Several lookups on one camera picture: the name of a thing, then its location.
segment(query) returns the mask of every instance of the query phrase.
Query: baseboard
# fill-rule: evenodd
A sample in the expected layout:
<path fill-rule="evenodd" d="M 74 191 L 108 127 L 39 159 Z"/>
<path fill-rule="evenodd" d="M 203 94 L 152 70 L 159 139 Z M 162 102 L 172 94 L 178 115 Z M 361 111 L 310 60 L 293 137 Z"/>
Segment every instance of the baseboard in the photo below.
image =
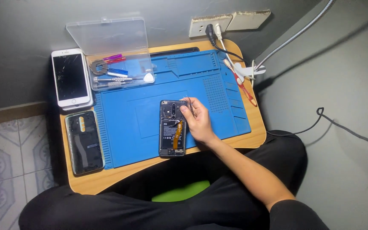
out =
<path fill-rule="evenodd" d="M 46 114 L 47 102 L 33 102 L 0 108 L 0 123 Z"/>

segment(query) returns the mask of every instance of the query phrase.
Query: person's arm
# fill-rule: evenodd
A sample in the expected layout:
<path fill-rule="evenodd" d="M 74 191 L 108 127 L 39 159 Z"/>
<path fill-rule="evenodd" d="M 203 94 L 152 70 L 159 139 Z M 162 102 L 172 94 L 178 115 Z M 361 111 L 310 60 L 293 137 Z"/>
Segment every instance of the person's arm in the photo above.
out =
<path fill-rule="evenodd" d="M 186 97 L 182 100 L 188 103 L 191 101 L 193 106 L 194 116 L 188 107 L 180 107 L 193 138 L 210 148 L 233 171 L 248 191 L 265 204 L 268 211 L 278 201 L 295 200 L 293 194 L 271 171 L 244 156 L 215 135 L 208 110 L 198 99 Z"/>

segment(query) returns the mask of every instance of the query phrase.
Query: blue silicone repair mat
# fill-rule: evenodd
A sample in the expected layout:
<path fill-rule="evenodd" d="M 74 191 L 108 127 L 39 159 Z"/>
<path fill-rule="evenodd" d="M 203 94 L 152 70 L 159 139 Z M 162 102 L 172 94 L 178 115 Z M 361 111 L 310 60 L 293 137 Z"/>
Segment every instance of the blue silicone repair mat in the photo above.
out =
<path fill-rule="evenodd" d="M 160 101 L 197 97 L 221 139 L 251 132 L 232 72 L 215 50 L 151 58 L 155 82 L 96 94 L 105 169 L 154 158 L 159 151 Z M 196 146 L 187 131 L 186 148 Z"/>

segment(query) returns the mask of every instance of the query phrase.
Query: hand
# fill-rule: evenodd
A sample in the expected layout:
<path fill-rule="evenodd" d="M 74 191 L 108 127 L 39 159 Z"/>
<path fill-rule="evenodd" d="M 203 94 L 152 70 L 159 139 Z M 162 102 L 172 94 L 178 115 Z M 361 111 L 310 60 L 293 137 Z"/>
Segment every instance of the hand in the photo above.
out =
<path fill-rule="evenodd" d="M 212 131 L 208 109 L 195 97 L 185 97 L 180 101 L 187 101 L 188 104 L 192 104 L 194 115 L 187 106 L 181 106 L 180 111 L 187 120 L 193 138 L 207 146 L 218 139 Z"/>

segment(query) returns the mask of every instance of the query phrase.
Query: gray wall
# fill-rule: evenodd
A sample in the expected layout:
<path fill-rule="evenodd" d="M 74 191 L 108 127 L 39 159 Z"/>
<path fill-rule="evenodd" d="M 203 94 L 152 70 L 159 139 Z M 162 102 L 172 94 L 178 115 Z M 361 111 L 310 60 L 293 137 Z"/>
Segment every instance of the gray wall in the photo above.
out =
<path fill-rule="evenodd" d="M 258 60 L 301 29 L 325 3 L 299 20 Z M 345 40 L 282 74 L 260 93 L 268 129 L 304 130 L 318 118 L 316 109 L 325 107 L 325 115 L 368 137 L 368 26 L 357 30 L 367 22 L 367 0 L 337 0 L 314 27 L 264 64 L 267 80 Z M 322 118 L 312 130 L 299 134 L 307 146 L 309 165 L 297 198 L 331 229 L 368 229 L 368 142 L 332 126 L 313 143 L 329 124 Z"/>
<path fill-rule="evenodd" d="M 51 52 L 77 47 L 66 23 L 140 12 L 149 45 L 156 47 L 191 42 L 188 31 L 194 16 L 270 9 L 273 16 L 262 29 L 224 35 L 247 58 L 255 58 L 319 1 L 0 0 L 0 108 L 46 99 Z"/>

